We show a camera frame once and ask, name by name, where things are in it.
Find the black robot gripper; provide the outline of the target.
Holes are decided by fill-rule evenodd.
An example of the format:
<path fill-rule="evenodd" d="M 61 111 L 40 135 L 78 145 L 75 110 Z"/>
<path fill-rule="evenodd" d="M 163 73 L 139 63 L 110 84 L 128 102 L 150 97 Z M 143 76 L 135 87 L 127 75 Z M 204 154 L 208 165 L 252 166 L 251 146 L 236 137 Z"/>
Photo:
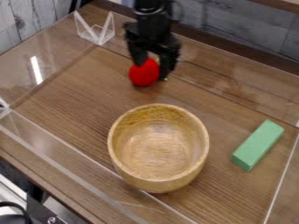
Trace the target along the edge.
<path fill-rule="evenodd" d="M 148 53 L 159 55 L 159 80 L 164 81 L 175 69 L 182 43 L 171 32 L 172 20 L 167 12 L 136 14 L 135 22 L 124 22 L 127 48 L 140 67 Z"/>

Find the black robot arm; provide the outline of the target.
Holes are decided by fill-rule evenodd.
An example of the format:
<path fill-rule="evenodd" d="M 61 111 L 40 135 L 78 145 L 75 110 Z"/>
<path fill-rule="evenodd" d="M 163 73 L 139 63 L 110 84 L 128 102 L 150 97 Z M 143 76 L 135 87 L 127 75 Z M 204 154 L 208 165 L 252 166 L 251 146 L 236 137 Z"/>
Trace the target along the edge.
<path fill-rule="evenodd" d="M 135 0 L 135 22 L 123 23 L 126 42 L 134 63 L 140 67 L 148 53 L 159 55 L 159 80 L 164 81 L 174 71 L 182 42 L 172 34 L 174 0 Z"/>

